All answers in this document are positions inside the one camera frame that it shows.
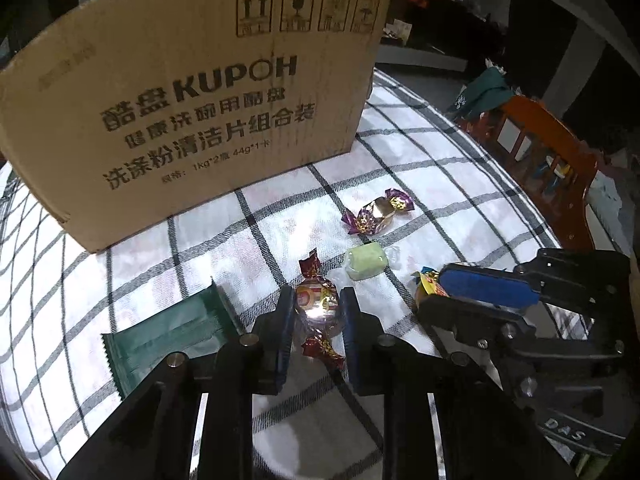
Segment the green candy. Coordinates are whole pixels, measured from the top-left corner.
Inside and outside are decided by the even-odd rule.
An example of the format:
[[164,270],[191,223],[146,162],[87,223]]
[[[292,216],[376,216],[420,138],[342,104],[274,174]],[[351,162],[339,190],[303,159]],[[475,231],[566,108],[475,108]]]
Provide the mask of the green candy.
[[378,242],[349,249],[344,260],[347,274],[356,282],[380,274],[389,264],[385,251]]

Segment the checkered tablecloth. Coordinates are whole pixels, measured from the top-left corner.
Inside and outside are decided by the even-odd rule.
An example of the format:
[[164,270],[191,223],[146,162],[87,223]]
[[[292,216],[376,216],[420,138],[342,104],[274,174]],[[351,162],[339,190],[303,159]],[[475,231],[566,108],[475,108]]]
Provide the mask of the checkered tablecloth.
[[[376,238],[398,248],[401,265],[354,287],[363,310],[421,352],[446,350],[411,314],[412,272],[460,261],[511,270],[558,246],[482,148],[380,72],[350,153],[235,190],[99,254],[85,252],[10,173],[8,164],[0,171],[0,420],[50,478],[120,402],[101,333],[152,316],[212,277],[250,329],[275,306],[279,286],[302,279],[298,260],[311,249],[326,273],[367,241],[348,235],[340,216],[389,187],[415,202]],[[552,312],[559,335],[580,326]],[[340,336],[334,343],[344,351]],[[258,476],[380,478],[382,399],[357,397],[346,378],[292,350],[281,394],[254,397]]]

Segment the cardboard box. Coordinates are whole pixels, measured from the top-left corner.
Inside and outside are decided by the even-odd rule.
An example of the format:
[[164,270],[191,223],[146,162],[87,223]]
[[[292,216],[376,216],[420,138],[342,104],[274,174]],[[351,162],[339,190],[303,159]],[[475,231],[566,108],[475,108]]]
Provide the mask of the cardboard box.
[[96,0],[0,73],[0,151],[97,251],[350,149],[389,0]]

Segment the metal bolt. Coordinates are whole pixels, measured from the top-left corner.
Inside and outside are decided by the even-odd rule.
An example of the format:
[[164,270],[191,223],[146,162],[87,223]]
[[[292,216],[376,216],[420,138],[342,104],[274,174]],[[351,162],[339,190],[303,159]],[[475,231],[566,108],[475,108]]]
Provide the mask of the metal bolt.
[[467,366],[471,361],[471,358],[464,352],[453,352],[453,354],[449,356],[449,359],[457,366]]
[[254,334],[253,332],[248,332],[246,334],[242,334],[240,336],[240,339],[238,339],[238,341],[242,346],[253,346],[255,344],[258,344],[258,341],[260,341],[260,338],[258,337],[257,334]]
[[378,336],[378,345],[389,348],[396,344],[396,338],[391,334],[381,334]]
[[171,368],[178,368],[184,363],[184,354],[182,352],[174,352],[166,357],[166,363]]
[[526,377],[520,383],[520,390],[525,397],[533,397],[538,389],[538,381],[533,377]]
[[505,336],[505,338],[507,339],[513,339],[518,335],[518,331],[516,330],[516,327],[514,327],[511,323],[505,323],[500,328],[500,332],[502,332],[502,335]]

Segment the dark green snack package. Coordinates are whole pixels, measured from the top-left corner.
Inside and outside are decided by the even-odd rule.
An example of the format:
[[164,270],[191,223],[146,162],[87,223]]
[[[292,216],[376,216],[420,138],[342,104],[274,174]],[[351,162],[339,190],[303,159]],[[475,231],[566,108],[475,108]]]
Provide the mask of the dark green snack package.
[[122,332],[102,334],[102,342],[124,400],[167,354],[181,351],[190,358],[211,354],[238,333],[231,307],[212,282]]

